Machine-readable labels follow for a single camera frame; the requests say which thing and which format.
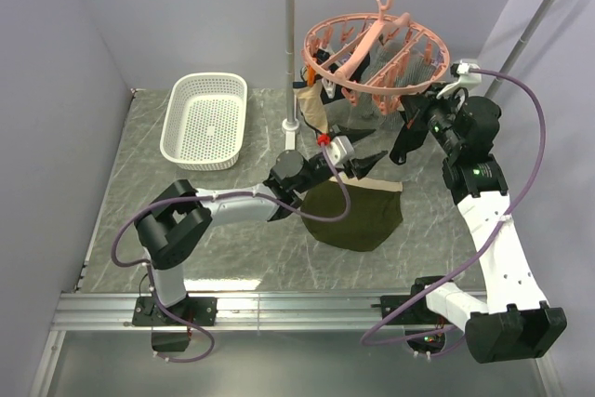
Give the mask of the aluminium rail frame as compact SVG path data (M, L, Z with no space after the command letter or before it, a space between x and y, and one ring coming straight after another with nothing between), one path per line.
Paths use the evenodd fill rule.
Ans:
M478 364L454 345L438 358L405 344L366 348L378 300L407 293L417 277L443 274L471 256L472 241L443 186L443 152L428 139L406 165L377 165L404 185L404 221L376 251L316 242L292 217L213 229L193 253L187 285L218 301L215 351L198 337L187 364L151 352L151 333L131 324L143 270L110 262L118 227L181 171L158 152L167 94L132 100L111 183L91 239L85 276L54 319L42 396L553 396L559 388L534 360Z

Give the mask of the black underwear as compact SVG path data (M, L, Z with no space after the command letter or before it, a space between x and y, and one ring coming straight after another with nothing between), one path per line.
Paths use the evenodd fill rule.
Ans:
M390 159L396 165L404 165L407 154L419 149L429 132L429 113L437 105L437 95L444 84L435 83L425 91L401 96L401 128L392 150Z

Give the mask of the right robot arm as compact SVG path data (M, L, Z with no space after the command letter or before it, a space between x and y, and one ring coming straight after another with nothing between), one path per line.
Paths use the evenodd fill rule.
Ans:
M509 211L508 184L492 154L500 108L484 97L457 101L431 93L404 96L402 104L403 128L390 159L401 165L427 136L438 142L443 180L480 254L486 291L479 300L452 280L418 278L411 314L423 323L440 315L462 330L480 364L542 357L567 320L538 286Z

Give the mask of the grey striped hanging underwear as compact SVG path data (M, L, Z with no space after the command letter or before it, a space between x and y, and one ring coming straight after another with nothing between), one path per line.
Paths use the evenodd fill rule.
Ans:
M364 70L361 81L367 81L373 74L389 62L390 59L402 49L402 47L403 42L395 42L394 40L388 42L384 46L380 46L371 58L370 64ZM435 69L436 66L431 62L424 61L424 56L419 51L412 49L404 68L399 68L396 74L389 77L390 85L406 87L421 84L430 80ZM402 117L400 116L401 110L402 107L398 106L395 110L383 114L373 100L371 94L359 93L358 103L352 108L348 123L363 128L399 130L403 123Z

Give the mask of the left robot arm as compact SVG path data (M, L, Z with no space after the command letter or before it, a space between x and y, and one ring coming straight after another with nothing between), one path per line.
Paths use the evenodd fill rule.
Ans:
M329 179L362 179L387 155L355 155L355 142L369 129L334 127L318 138L321 150L310 158L296 149L275 159L260 183L228 190L197 190L187 180L172 183L134 220L140 244L149 257L154 313L166 324L178 324L188 311L183 264L210 227L243 221L271 222L302 216L301 194Z

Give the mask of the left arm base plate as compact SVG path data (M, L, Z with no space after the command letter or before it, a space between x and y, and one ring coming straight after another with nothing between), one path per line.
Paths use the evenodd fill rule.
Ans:
M200 326L213 326L217 315L218 300L214 297L186 297L168 308L179 319ZM152 296L139 297L136 301L133 326L173 326L181 323L163 313Z

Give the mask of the beige hanging underwear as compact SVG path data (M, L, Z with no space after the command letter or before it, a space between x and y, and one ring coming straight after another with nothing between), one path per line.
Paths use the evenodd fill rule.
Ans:
M323 84L317 77L314 77L314 81L309 84L311 73L310 67L305 66L300 73L301 81L295 81L292 85L293 91L304 123L318 134L327 134L329 124L322 101Z

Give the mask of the pink round clip hanger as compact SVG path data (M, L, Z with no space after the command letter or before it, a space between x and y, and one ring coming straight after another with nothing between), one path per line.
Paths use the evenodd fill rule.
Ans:
M450 53L443 39L410 13L392 14L394 0L375 1L371 12L334 16L306 33L302 83L352 105L367 96L388 114L404 96L440 81Z

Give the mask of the olive green underwear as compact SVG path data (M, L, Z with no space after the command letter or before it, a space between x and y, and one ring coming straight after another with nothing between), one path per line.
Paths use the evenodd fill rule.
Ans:
M338 222L304 218L304 226L317 241L354 252L371 252L384 243L403 222L403 184L379 179L343 179L350 196L350 213ZM309 190L300 210L332 218L344 211L345 200L335 179Z

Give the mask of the white plastic basket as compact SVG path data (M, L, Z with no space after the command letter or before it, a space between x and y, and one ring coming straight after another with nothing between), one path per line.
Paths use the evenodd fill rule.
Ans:
M234 73L192 73L174 84L160 153L190 171L232 167L243 145L247 83Z

